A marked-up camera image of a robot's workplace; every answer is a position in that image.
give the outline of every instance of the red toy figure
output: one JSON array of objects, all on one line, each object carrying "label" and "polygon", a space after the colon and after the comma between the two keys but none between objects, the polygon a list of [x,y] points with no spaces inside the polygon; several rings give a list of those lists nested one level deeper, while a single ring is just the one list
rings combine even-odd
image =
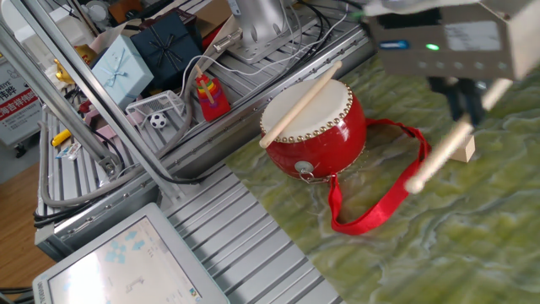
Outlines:
[{"label": "red toy figure", "polygon": [[198,77],[197,81],[197,92],[199,96],[199,103],[201,104],[202,114],[204,119],[207,122],[224,115],[226,112],[230,111],[229,102],[227,97],[221,88],[221,84],[218,79],[209,79],[201,71],[198,65],[195,66],[197,69]]}]

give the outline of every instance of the white monitor bezel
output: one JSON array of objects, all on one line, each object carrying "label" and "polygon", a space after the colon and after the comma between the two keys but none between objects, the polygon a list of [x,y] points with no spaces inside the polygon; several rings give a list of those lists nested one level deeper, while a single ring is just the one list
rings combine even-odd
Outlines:
[{"label": "white monitor bezel", "polygon": [[97,248],[105,245],[118,234],[130,226],[138,223],[143,218],[147,218],[157,231],[163,242],[170,249],[176,262],[186,273],[187,278],[193,283],[195,289],[201,294],[201,301],[198,304],[229,304],[229,299],[223,291],[212,280],[210,274],[201,265],[187,246],[172,224],[163,215],[156,204],[147,204],[139,211],[127,217],[125,220],[110,228],[107,232],[96,237],[67,258],[40,274],[32,283],[34,287],[34,298],[36,304],[56,304],[52,301],[49,280],[60,274],[65,269],[71,267],[81,258],[92,253]]}]

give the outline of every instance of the blue gift box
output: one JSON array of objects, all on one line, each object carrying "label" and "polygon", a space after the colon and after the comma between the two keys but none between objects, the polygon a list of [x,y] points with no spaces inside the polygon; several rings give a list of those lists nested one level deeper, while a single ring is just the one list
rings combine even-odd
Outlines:
[{"label": "blue gift box", "polygon": [[123,111],[154,78],[133,42],[123,35],[115,39],[92,72]]},{"label": "blue gift box", "polygon": [[173,90],[181,86],[187,64],[201,55],[178,14],[170,14],[131,37],[152,71],[152,86]]}]

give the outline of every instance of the metal ring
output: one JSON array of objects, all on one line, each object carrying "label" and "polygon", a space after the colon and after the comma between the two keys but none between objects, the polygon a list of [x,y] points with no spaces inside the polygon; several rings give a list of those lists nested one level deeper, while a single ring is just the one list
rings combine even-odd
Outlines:
[{"label": "metal ring", "polygon": [[[309,177],[304,178],[303,174],[307,174],[307,175],[309,175]],[[306,169],[302,169],[300,171],[300,173],[299,173],[299,176],[302,179],[302,181],[307,182],[307,183],[311,183],[311,181],[313,181],[315,179],[315,176],[313,176],[313,173],[307,171]]]}]

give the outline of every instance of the green led light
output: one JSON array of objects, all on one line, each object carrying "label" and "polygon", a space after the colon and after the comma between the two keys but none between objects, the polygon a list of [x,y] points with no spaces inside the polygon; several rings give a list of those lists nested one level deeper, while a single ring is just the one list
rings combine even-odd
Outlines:
[{"label": "green led light", "polygon": [[428,50],[431,50],[431,51],[439,51],[440,50],[439,46],[431,44],[431,43],[425,45],[425,47],[427,47]]}]

